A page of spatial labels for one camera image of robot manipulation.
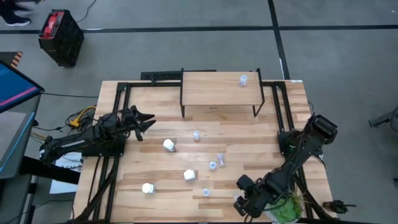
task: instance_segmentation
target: gray concrete floor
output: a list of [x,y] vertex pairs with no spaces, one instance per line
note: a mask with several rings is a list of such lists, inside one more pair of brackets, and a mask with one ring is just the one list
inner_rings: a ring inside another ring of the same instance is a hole
[[[81,19],[91,0],[47,0],[34,6],[40,29],[51,9],[69,9]],[[281,26],[398,24],[398,2],[386,0],[275,1]],[[269,26],[267,1],[100,0],[82,28],[178,26]],[[0,30],[15,29],[0,22]],[[343,220],[396,223],[398,138],[388,125],[372,129],[368,120],[397,106],[398,30],[324,30],[281,32],[291,79],[303,80],[315,111],[339,126],[336,141],[324,148],[335,199],[357,208]],[[137,80],[144,71],[217,69],[254,70],[282,79],[273,31],[86,34],[77,65],[58,67],[38,45],[37,35],[0,35],[0,52],[22,51],[18,69],[47,92],[97,95],[103,80]],[[63,124],[66,116],[95,99],[43,96],[37,120],[42,127]],[[62,133],[53,133],[60,137]],[[38,154],[30,142],[27,153]],[[48,195],[40,179],[35,204],[73,199]],[[52,203],[35,212],[34,223],[64,222],[70,203]]]

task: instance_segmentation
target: person's foot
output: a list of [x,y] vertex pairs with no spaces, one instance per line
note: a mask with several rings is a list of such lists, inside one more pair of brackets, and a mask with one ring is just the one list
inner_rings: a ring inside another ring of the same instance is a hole
[[18,4],[14,4],[12,6],[12,10],[18,15],[18,16],[26,16],[32,13],[31,9],[28,9],[24,6],[20,6]]
[[19,17],[16,15],[7,18],[5,21],[8,26],[26,26],[27,24],[30,24],[29,18]]

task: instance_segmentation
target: computer screen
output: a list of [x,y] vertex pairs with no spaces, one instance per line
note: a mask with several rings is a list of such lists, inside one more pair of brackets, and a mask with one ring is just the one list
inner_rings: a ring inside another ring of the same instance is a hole
[[40,94],[44,89],[16,69],[0,62],[0,113]]

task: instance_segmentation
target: green plant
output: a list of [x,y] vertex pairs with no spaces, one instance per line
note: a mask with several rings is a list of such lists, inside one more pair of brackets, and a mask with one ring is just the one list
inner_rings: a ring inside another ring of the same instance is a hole
[[298,196],[296,193],[292,193],[289,198],[281,199],[275,205],[273,205],[273,207],[278,207],[284,203],[284,205],[280,208],[271,210],[271,213],[281,224],[294,221],[300,218],[301,213],[303,212],[300,206],[301,201],[301,196]]

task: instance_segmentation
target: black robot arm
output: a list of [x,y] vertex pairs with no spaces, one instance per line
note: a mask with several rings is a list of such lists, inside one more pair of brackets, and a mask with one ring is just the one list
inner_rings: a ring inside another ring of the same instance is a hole
[[244,198],[237,199],[235,209],[242,216],[260,217],[268,203],[274,205],[287,196],[296,171],[324,144],[332,143],[336,134],[337,126],[332,122],[321,115],[312,116],[303,131],[293,131],[280,142],[281,147],[289,147],[294,151],[281,167],[255,182],[246,175],[239,178],[236,185],[244,191]]
[[82,156],[120,156],[123,153],[120,150],[124,148],[118,146],[125,143],[131,131],[135,132],[138,141],[142,141],[141,133],[156,122],[147,120],[154,116],[140,113],[136,106],[105,114],[81,133],[58,139],[49,136],[40,147],[40,160],[52,163],[69,152],[81,152]]

